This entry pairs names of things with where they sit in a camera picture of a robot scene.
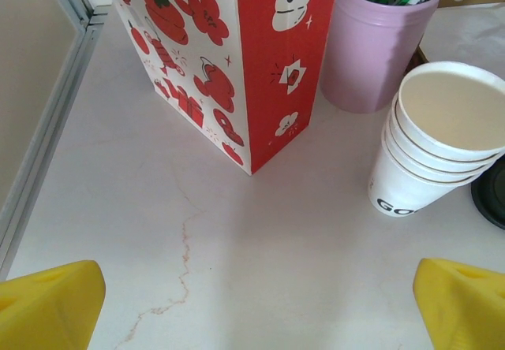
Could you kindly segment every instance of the white paper cup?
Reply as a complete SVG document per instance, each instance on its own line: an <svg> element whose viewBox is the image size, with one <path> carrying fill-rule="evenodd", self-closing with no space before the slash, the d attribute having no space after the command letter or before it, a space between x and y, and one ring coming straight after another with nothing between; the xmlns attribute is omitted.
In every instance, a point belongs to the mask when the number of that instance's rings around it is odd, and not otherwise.
<svg viewBox="0 0 505 350"><path fill-rule="evenodd" d="M368 184L372 205L388 216L409 216L457 187L471 183L479 174L454 183L434 182L421 178L401 166L386 147L384 132Z"/></svg>
<svg viewBox="0 0 505 350"><path fill-rule="evenodd" d="M435 170L446 171L450 173L482 173L487 170L503 153L494 155L481 161L460 162L451 161L449 159L440 158L436 155L428 153L424 149L417 146L402 130L396 117L395 107L398 100L398 94L393 100L393 105L389 117L389 125L391 134L395 142L405 151L411 158L419 163Z"/></svg>
<svg viewBox="0 0 505 350"><path fill-rule="evenodd" d="M505 150L505 80L460 62L418 66L400 84L403 132L441 158L472 162Z"/></svg>
<svg viewBox="0 0 505 350"><path fill-rule="evenodd" d="M434 182L459 182L472 177L477 172L469 173L449 173L445 171L439 171L431 169L422 163L419 163L414 158L411 158L402 148L396 143L393 135L391 133L391 126L389 125L389 118L384 124L384 140L386 142L386 147L393 156L393 158L402 165L404 168L409 170L411 173L416 174L418 177L427 179Z"/></svg>

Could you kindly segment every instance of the crack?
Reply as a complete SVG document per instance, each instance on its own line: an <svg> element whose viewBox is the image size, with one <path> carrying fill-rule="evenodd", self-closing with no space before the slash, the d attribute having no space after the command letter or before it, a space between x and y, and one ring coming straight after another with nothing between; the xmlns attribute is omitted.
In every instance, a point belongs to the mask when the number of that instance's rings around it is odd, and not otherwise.
<svg viewBox="0 0 505 350"><path fill-rule="evenodd" d="M130 341L133 340L133 338L135 338L135 335L137 334L137 328L146 315L163 315L177 305L184 305L185 302L187 301L187 299L189 297L189 288L188 288L188 285L186 284L185 277L187 277L190 273L188 263L189 263L190 256L191 256L191 248L189 247L189 236L188 236L188 232L187 232L187 224L190 220L193 220L194 218L201 215L202 213L203 213L203 211L199 210L199 212L186 218L184 220L184 222L182 223L182 244L184 245L184 253L182 254L182 265L184 266L184 272L178 276L179 282L181 283L182 289L184 291L182 297L178 300L169 300L170 304L168 304L166 306L154 307L154 308L148 309L147 311L145 311L143 313L140 313L137 316L137 320L135 321L135 324L133 324L132 329L129 330L128 335L125 337L125 339L123 341L121 341L118 345L116 345L114 350L118 350L122 345L129 343Z"/></svg>

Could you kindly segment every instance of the black lid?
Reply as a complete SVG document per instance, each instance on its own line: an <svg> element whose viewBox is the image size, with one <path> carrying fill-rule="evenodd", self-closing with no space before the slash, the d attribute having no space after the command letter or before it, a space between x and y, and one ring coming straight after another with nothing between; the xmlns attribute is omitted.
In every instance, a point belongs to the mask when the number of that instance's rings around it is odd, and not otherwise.
<svg viewBox="0 0 505 350"><path fill-rule="evenodd" d="M485 218L505 229L505 156L472 183L472 197Z"/></svg>

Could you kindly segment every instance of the marble surface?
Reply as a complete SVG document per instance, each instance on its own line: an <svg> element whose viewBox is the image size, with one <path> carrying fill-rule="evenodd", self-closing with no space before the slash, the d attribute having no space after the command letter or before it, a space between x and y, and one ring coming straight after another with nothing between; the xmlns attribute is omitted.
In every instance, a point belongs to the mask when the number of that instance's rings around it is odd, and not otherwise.
<svg viewBox="0 0 505 350"><path fill-rule="evenodd" d="M154 92L106 24L9 277L95 259L90 349L427 349L417 264L505 272L469 188L408 218L366 195L383 110L318 97L311 126L248 177Z"/></svg>

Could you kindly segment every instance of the yellow object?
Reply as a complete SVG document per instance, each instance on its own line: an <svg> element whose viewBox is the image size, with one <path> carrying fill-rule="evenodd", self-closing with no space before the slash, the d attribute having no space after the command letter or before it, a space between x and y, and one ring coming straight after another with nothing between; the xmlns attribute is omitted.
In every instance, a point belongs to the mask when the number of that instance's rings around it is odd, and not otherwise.
<svg viewBox="0 0 505 350"><path fill-rule="evenodd" d="M96 262L82 261L0 284L1 350L85 350L105 298Z"/></svg>
<svg viewBox="0 0 505 350"><path fill-rule="evenodd" d="M435 350L505 349L505 274L422 259L413 293Z"/></svg>

